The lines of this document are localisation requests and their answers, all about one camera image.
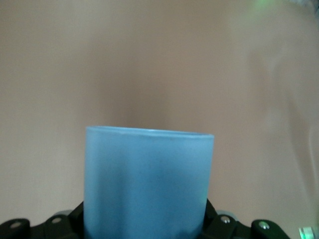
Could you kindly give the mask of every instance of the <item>frosted glass candle holder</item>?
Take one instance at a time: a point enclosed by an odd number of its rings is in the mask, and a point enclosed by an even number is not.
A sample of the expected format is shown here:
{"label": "frosted glass candle holder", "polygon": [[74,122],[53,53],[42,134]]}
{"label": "frosted glass candle holder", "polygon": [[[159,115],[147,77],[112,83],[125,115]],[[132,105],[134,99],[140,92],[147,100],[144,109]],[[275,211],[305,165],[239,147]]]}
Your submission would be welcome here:
{"label": "frosted glass candle holder", "polygon": [[91,126],[86,131],[87,239],[195,239],[214,136]]}

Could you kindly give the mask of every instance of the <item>beige wall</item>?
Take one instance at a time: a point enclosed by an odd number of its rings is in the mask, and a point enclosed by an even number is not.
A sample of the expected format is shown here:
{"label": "beige wall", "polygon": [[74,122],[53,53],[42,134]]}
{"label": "beige wall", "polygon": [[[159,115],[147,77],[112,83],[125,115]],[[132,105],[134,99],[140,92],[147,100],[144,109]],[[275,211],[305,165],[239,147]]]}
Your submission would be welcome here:
{"label": "beige wall", "polygon": [[0,223],[75,208],[85,126],[103,124],[213,133],[217,209],[315,225],[319,33],[262,2],[2,2]]}

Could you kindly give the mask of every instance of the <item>metal bolt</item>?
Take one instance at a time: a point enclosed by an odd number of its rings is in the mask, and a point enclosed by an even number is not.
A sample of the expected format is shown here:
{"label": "metal bolt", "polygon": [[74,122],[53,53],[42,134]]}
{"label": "metal bolt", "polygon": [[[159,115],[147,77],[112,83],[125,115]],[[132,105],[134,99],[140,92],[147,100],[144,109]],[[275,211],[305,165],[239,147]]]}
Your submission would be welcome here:
{"label": "metal bolt", "polygon": [[264,229],[264,230],[267,230],[267,229],[270,228],[270,226],[268,225],[268,223],[267,223],[267,222],[264,222],[264,221],[259,222],[258,225],[259,225],[262,229]]}
{"label": "metal bolt", "polygon": [[51,222],[55,224],[55,223],[59,223],[61,220],[62,220],[61,218],[55,218]]}
{"label": "metal bolt", "polygon": [[229,219],[229,217],[227,217],[227,216],[222,216],[220,219],[221,219],[221,221],[222,221],[223,223],[225,223],[225,224],[230,223],[230,219]]}
{"label": "metal bolt", "polygon": [[17,227],[20,227],[20,225],[21,225],[21,222],[15,222],[15,223],[12,223],[12,224],[10,225],[10,228],[11,228],[11,229],[17,228]]}

